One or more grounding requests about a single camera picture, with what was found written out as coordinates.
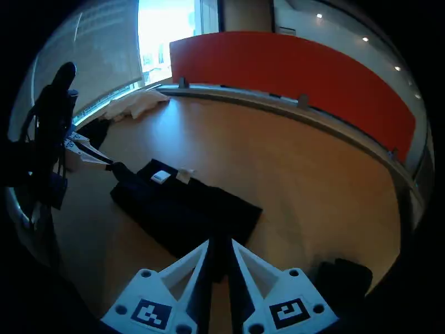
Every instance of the window blind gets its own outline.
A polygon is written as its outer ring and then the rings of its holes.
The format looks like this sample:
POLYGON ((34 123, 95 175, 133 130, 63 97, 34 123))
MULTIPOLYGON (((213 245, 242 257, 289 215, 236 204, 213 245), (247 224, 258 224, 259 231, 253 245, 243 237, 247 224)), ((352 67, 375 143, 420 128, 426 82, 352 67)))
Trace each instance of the window blind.
POLYGON ((94 0, 79 8, 53 33, 37 56, 34 98, 67 61, 77 67, 71 85, 79 91, 74 114, 101 96, 142 80, 138 5, 138 0, 94 0))

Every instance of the wooden table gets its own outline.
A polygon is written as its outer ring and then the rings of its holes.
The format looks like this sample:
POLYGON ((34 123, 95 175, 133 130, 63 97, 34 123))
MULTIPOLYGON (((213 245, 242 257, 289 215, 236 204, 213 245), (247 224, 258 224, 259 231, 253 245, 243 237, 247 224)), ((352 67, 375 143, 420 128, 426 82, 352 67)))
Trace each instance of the wooden table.
MULTIPOLYGON (((399 214, 389 172, 357 148, 300 122, 202 99, 173 98, 138 120, 110 127, 101 151, 138 171, 152 158, 263 208, 248 248, 272 265, 308 275, 342 257, 374 274, 399 251, 399 214)), ((140 268, 175 261, 111 199, 101 170, 68 176, 55 227, 67 277, 101 317, 140 268)), ((211 333, 230 332, 227 283, 214 284, 211 333)))

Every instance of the folded black cloth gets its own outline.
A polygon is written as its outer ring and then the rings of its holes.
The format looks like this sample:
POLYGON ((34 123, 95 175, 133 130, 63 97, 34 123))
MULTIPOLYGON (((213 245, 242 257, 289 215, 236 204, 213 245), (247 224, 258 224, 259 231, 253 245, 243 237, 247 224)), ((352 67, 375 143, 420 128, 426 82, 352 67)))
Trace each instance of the folded black cloth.
POLYGON ((184 184, 176 179, 176 169, 154 159, 137 174, 123 164, 111 169, 119 180, 111 191, 113 200, 173 256, 183 257, 207 239, 214 240, 214 281, 226 273, 226 239, 245 245, 262 212, 194 178, 184 184), (163 184, 150 180, 160 170, 171 174, 163 184))

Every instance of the white cloth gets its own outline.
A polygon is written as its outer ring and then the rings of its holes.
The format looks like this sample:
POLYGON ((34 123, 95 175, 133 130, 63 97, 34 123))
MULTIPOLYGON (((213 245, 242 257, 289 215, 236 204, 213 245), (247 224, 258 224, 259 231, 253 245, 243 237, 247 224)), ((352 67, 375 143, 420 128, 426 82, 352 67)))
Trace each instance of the white cloth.
POLYGON ((105 106, 101 118, 115 121, 122 120, 126 115, 138 118, 144 111, 153 109, 158 102, 169 101, 169 97, 156 90, 140 90, 132 92, 105 106))

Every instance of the orange partition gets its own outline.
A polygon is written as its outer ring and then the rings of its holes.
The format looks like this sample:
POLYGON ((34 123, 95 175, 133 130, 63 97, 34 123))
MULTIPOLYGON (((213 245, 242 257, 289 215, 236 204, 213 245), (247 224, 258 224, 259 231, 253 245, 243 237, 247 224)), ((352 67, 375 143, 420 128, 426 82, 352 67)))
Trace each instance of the orange partition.
POLYGON ((173 81, 227 85, 297 99, 358 127, 404 161, 416 120, 374 72, 343 53, 302 38, 224 32, 170 44, 173 81))

